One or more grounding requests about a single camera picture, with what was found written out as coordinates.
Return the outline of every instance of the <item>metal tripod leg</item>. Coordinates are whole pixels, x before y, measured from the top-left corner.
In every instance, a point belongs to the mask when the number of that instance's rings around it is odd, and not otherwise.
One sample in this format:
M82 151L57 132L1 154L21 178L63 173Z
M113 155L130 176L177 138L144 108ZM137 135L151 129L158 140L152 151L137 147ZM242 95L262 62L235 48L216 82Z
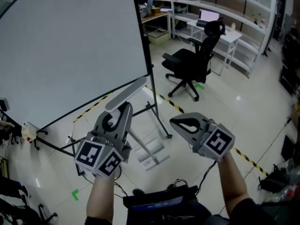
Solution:
M136 133L132 129L130 129L129 134L153 158L154 162L156 164L159 164L158 159L152 154L152 152L147 148L147 146L142 142L142 140L136 135Z

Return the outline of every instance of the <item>human hand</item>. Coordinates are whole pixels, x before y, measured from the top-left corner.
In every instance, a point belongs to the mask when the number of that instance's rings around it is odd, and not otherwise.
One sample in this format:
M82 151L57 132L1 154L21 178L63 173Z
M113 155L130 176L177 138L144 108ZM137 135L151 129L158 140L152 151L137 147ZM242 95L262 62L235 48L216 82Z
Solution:
M14 125L14 124L12 124L11 122L8 122L8 123L7 123L7 126L10 126L10 127L12 127L12 128L14 128L14 127L15 127L15 125Z
M5 122L5 121L0 121L0 125L3 126L3 127L6 127L6 126L10 126L12 128L14 128L14 124L12 124L11 122Z

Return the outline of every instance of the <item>green tape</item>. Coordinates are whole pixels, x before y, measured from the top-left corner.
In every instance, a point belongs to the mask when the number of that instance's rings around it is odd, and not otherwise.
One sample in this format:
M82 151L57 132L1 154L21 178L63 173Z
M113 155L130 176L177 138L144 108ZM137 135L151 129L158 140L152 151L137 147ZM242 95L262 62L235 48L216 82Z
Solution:
M77 193L79 193L78 189L76 189L72 192L72 196L74 197L75 201L79 201L79 199L76 196Z
M195 88L201 88L202 90L204 90L204 87L202 85L200 85L200 84L195 84L194 87Z

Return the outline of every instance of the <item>bottle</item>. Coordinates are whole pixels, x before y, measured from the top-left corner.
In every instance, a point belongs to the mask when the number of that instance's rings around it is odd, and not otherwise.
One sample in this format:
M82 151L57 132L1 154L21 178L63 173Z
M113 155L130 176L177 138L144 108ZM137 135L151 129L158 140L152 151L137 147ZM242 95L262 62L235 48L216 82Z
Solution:
M231 25L231 32L233 33L235 31L235 23L233 22Z

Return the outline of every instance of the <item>black bag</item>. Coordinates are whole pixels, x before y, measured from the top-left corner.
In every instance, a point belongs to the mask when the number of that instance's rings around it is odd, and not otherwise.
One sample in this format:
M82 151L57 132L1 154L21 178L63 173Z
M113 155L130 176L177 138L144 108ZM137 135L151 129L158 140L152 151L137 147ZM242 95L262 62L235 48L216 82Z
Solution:
M263 189L272 193L279 193L289 184L289 181L290 176L285 172L285 170L279 170L278 167L274 165L274 172L272 172L264 180L259 178L260 184L258 185L258 189Z

